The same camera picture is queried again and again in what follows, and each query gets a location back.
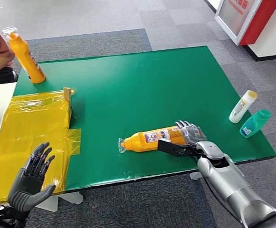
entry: black cable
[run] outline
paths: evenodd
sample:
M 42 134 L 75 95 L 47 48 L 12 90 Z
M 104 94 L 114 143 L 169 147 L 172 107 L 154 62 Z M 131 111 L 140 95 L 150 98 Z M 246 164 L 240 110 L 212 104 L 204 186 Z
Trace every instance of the black cable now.
M 190 155 L 190 157 L 191 157 L 196 165 L 197 165 L 197 161 L 196 160 L 196 158 L 194 158 L 192 155 Z M 224 205 L 221 200 L 218 199 L 218 197 L 217 197 L 213 190 L 210 187 L 210 185 L 208 183 L 208 181 L 203 176 L 203 178 L 204 179 L 204 181 L 206 182 L 206 186 L 208 186 L 209 190 L 210 190 L 210 192 L 214 196 L 214 198 L 215 198 L 222 207 L 223 207 L 225 210 L 226 210 L 228 213 L 229 213 L 231 216 L 234 217 L 235 220 L 237 220 L 238 223 L 240 223 L 240 221 L 237 218 L 234 214 L 233 214 L 232 212 L 231 212 L 229 209 L 228 209 L 225 205 Z

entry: white bottle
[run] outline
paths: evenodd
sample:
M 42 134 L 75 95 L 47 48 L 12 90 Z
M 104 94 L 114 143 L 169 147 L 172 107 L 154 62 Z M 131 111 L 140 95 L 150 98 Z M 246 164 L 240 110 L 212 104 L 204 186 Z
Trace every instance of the white bottle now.
M 247 90 L 243 96 L 237 102 L 229 116 L 229 120 L 232 123 L 238 123 L 245 112 L 250 107 L 258 97 L 257 93 Z

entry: yellow package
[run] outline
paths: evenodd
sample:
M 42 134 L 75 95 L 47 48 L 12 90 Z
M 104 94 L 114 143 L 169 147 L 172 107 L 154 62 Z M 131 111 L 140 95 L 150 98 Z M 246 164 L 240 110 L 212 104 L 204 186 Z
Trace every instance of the yellow package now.
M 50 142 L 55 155 L 42 189 L 56 185 L 54 193 L 65 190 L 68 161 L 79 153 L 80 129 L 69 130 L 70 89 L 14 96 L 5 113 L 0 130 L 0 202 L 8 194 L 18 170 L 40 143 Z

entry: bottle label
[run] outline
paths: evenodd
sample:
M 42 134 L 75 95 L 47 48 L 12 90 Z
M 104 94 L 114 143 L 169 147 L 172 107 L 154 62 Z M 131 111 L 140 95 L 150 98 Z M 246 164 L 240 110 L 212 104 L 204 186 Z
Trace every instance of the bottle label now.
M 246 105 L 246 103 L 242 99 L 240 100 L 240 102 L 238 102 L 234 109 L 232 110 L 231 114 L 234 117 L 236 117 L 239 112 L 240 112 L 244 106 Z
M 158 141 L 161 138 L 172 139 L 181 136 L 178 127 L 173 127 L 169 129 L 163 129 L 159 131 L 147 132 L 144 134 L 145 140 L 147 143 L 152 143 Z
M 29 56 L 33 60 L 33 62 L 36 66 L 37 69 L 39 69 L 39 64 L 36 62 L 36 60 L 32 55 L 32 53 L 30 51 Z
M 249 120 L 248 122 L 246 122 L 245 124 L 245 126 L 243 127 L 243 129 L 241 129 L 241 131 L 244 136 L 247 136 L 247 135 L 250 134 L 251 132 L 254 131 L 253 119 L 251 119 L 251 120 Z

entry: robotic arm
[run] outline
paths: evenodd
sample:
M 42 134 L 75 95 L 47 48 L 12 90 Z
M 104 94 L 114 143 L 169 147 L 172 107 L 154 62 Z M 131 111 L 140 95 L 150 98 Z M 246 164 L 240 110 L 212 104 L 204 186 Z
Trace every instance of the robotic arm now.
M 8 195 L 10 206 L 0 207 L 0 228 L 25 227 L 26 219 L 31 209 L 48 199 L 54 192 L 54 184 L 49 184 L 41 191 L 45 173 L 54 158 L 53 155 L 45 161 L 51 151 L 51 147 L 45 150 L 48 146 L 48 142 L 37 146 L 20 169 Z
M 158 150 L 174 156 L 197 157 L 199 171 L 227 202 L 243 227 L 276 228 L 276 209 L 253 191 L 228 155 L 207 141 L 196 125 L 184 121 L 175 123 L 187 145 L 178 146 L 162 139 L 159 141 Z

